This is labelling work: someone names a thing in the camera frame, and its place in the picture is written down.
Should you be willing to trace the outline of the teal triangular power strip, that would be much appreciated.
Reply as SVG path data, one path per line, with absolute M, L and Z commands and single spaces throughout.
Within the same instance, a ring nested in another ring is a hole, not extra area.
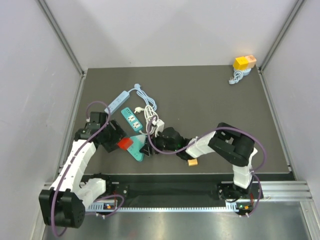
M 141 148 L 145 145 L 146 136 L 144 134 L 131 136 L 133 141 L 132 145 L 127 149 L 131 156 L 138 162 L 141 162 L 144 158 L 144 154 L 140 152 Z

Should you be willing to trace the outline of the red plug adapter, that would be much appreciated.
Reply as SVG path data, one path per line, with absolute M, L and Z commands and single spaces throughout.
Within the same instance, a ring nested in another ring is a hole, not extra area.
M 127 150 L 133 144 L 133 140 L 130 137 L 124 137 L 121 139 L 117 145 L 123 150 Z

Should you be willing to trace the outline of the orange plug adapter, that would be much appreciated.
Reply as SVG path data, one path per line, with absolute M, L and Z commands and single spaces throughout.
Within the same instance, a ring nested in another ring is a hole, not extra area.
M 189 167 L 194 167 L 194 166 L 197 166 L 198 165 L 198 160 L 195 158 L 195 159 L 189 159 L 187 161 L 187 164 Z

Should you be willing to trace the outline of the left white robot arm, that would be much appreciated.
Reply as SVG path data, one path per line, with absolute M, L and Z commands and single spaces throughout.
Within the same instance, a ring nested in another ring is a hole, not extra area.
M 88 122 L 76 131 L 69 156 L 57 178 L 49 189 L 39 194 L 45 225 L 77 229 L 84 221 L 86 210 L 99 196 L 106 199 L 113 194 L 113 185 L 103 178 L 91 178 L 84 186 L 81 181 L 97 149 L 103 147 L 111 153 L 126 136 L 107 113 L 90 113 Z

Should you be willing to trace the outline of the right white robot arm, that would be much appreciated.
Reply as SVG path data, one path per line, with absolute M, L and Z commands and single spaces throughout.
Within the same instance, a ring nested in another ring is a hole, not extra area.
M 216 153 L 232 165 L 233 183 L 220 190 L 223 199 L 234 202 L 245 198 L 252 191 L 252 159 L 258 152 L 256 140 L 248 133 L 224 122 L 217 129 L 200 137 L 182 137 L 173 127 L 159 133 L 146 135 L 146 142 L 139 152 L 146 156 L 154 154 L 176 155 L 184 161 Z

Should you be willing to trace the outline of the yellow cube socket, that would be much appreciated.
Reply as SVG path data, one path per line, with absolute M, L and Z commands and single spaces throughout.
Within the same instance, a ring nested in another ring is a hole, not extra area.
M 232 66 L 235 70 L 244 71 L 247 69 L 248 65 L 249 61 L 246 59 L 246 57 L 241 56 L 235 58 Z

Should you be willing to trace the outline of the orange cube socket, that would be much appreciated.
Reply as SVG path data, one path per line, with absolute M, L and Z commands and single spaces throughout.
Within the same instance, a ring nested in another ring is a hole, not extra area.
M 252 69 L 257 63 L 257 59 L 253 55 L 247 55 L 245 56 L 245 59 L 248 61 L 248 69 Z

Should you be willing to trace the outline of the teal rectangular power strip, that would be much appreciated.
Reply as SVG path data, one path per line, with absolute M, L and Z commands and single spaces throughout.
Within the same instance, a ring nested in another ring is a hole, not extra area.
M 126 119 L 126 121 L 128 122 L 128 124 L 130 125 L 130 127 L 135 131 L 135 132 L 139 132 L 140 130 L 142 130 L 143 125 L 141 124 L 141 122 L 137 119 L 137 117 L 135 116 L 135 114 L 131 111 L 131 109 L 129 107 L 126 107 L 124 109 L 122 109 L 121 111 L 122 116 Z

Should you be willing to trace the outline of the light blue power strip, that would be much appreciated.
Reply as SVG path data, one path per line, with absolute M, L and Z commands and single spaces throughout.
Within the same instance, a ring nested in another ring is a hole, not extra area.
M 130 97 L 128 91 L 121 92 L 106 108 L 105 112 L 109 115 L 114 114 Z

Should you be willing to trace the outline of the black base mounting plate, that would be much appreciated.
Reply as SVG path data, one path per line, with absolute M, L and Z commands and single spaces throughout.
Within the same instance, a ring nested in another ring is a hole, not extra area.
M 246 190 L 235 189 L 232 183 L 215 182 L 111 182 L 106 184 L 107 194 L 122 194 L 125 198 L 137 196 L 195 196 L 205 195 L 215 200 L 257 199 L 261 192 L 259 185 L 253 183 Z

